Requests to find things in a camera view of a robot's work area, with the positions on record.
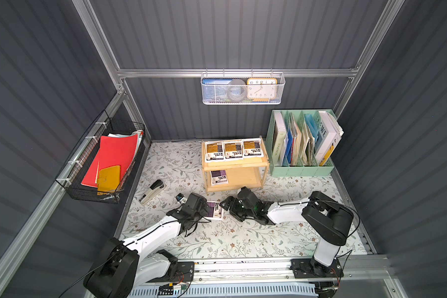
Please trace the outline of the purple coffee bag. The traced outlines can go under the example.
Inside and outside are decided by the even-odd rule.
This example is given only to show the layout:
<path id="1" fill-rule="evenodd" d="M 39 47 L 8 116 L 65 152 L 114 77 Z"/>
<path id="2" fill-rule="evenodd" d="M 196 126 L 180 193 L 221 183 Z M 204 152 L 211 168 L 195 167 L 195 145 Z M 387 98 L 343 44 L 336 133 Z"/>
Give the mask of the purple coffee bag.
<path id="1" fill-rule="evenodd" d="M 211 185 L 225 185 L 228 184 L 228 177 L 225 170 L 211 171 Z"/>
<path id="2" fill-rule="evenodd" d="M 221 221 L 223 219 L 223 211 L 219 202 L 208 201 L 207 206 L 207 215 L 204 217 L 205 219 L 210 221 Z"/>

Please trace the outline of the yellow coffee bag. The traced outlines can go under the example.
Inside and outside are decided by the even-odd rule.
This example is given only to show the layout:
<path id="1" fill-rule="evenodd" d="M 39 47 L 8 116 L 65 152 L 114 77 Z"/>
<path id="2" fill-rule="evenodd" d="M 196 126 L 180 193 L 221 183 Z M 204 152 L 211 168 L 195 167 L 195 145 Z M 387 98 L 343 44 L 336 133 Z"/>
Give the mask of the yellow coffee bag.
<path id="1" fill-rule="evenodd" d="M 241 160 L 243 159 L 243 142 L 241 140 L 223 142 L 223 152 L 226 160 Z"/>
<path id="2" fill-rule="evenodd" d="M 242 142 L 244 158 L 264 157 L 260 138 L 243 139 Z"/>
<path id="3" fill-rule="evenodd" d="M 215 161 L 224 161 L 224 149 L 223 142 L 206 142 L 204 144 L 205 147 L 205 161 L 206 162 L 215 162 Z"/>

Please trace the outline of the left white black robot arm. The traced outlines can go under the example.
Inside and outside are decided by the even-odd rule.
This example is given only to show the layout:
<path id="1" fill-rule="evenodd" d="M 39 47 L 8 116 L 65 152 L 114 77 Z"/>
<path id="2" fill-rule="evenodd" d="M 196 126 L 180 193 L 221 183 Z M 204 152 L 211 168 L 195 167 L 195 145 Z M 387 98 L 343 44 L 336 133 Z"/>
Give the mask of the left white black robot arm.
<path id="1" fill-rule="evenodd" d="M 124 240 L 109 239 L 85 274 L 84 287 L 96 298 L 126 298 L 135 287 L 166 276 L 177 260 L 158 248 L 197 227 L 209 211 L 207 199 L 191 193 L 181 199 L 180 207 L 143 232 Z"/>

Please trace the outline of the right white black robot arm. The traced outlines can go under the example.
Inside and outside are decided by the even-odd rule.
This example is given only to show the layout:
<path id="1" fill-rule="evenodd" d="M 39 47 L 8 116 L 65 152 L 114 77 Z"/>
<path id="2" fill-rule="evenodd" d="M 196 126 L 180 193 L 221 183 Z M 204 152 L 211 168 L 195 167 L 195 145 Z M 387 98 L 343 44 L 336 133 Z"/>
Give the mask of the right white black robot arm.
<path id="1" fill-rule="evenodd" d="M 306 221 L 319 235 L 312 258 L 296 271 L 327 277 L 337 274 L 336 255 L 346 245 L 355 211 L 320 191 L 294 202 L 262 201 L 247 187 L 236 197 L 229 196 L 219 206 L 240 222 L 252 220 L 261 225 Z"/>

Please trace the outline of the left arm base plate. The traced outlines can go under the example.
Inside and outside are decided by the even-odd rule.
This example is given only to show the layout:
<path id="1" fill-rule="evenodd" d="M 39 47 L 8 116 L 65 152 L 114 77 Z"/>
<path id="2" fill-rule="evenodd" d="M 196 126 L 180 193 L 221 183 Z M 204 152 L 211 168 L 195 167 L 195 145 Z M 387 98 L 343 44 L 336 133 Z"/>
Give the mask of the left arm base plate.
<path id="1" fill-rule="evenodd" d="M 194 278 L 194 267 L 195 263 L 191 261 L 179 261 L 177 263 L 171 263 L 170 268 L 164 276 L 151 279 L 150 281 L 148 281 L 148 283 L 190 283 Z"/>

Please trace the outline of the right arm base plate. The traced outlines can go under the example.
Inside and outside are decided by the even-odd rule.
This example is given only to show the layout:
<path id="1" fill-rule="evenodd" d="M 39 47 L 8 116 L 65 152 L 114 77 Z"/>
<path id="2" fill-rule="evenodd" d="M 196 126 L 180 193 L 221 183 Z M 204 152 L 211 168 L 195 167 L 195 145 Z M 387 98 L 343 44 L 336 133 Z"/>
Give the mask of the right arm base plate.
<path id="1" fill-rule="evenodd" d="M 330 266 L 325 266 L 313 258 L 291 259 L 290 270 L 296 279 L 309 278 L 342 278 L 344 277 L 343 267 L 337 258 L 333 259 Z"/>

